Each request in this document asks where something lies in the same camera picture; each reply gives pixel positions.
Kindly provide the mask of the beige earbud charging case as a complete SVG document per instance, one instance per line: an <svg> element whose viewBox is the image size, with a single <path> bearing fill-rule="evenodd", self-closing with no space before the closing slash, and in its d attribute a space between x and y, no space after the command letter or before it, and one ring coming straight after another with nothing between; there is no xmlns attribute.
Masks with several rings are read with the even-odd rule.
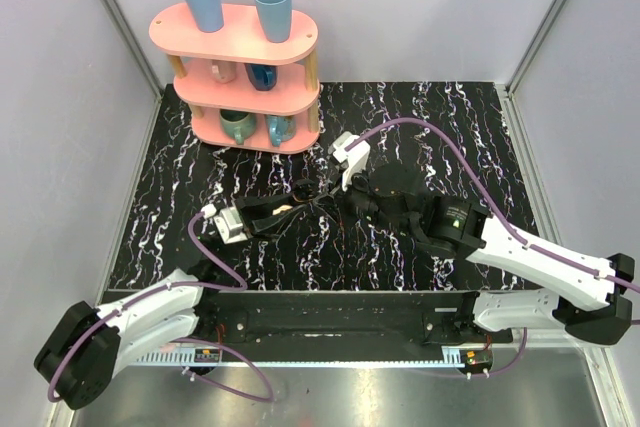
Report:
<svg viewBox="0 0 640 427"><path fill-rule="evenodd" d="M291 209L293 209L293 206L285 204L285 205L281 205L278 208L274 209L272 213L273 213L273 215L279 215L279 214L281 214L283 212L286 212L286 211L289 211Z"/></svg>

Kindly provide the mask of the black earbud charging case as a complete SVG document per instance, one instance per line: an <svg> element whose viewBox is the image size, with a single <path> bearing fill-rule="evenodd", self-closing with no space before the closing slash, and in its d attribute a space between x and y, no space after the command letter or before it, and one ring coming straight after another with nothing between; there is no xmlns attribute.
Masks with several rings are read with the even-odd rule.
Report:
<svg viewBox="0 0 640 427"><path fill-rule="evenodd" d="M296 203L308 203L319 195L319 187L312 180L301 179L294 183L291 194Z"/></svg>

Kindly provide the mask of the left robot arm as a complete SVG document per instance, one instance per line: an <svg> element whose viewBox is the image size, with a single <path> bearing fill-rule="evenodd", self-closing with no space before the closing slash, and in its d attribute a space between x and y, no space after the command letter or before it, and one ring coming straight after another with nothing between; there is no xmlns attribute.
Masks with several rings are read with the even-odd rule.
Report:
<svg viewBox="0 0 640 427"><path fill-rule="evenodd" d="M244 292L247 281L209 250L195 226L212 220L225 243L257 238L278 228L305 205L298 194L242 197L221 210L204 206L187 225L194 246L232 279L232 284L204 282L175 269L159 282L119 301L97 307L80 301L67 309L34 367L47 381L47 398L78 410L93 402L111 380L139 358L169 343L208 341L216 319L197 308L205 291Z"/></svg>

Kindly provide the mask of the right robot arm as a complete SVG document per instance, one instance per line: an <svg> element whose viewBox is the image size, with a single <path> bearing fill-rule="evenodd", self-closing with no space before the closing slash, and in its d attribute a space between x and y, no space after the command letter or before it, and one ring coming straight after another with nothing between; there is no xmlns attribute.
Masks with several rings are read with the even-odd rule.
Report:
<svg viewBox="0 0 640 427"><path fill-rule="evenodd" d="M524 232L477 202L436 195L398 164L342 171L327 187L350 221L367 221L409 238L431 257L466 260L536 284L531 291L466 295L454 331L466 343L507 329L563 329L574 338L616 344L632 326L624 293L634 261L591 257Z"/></svg>

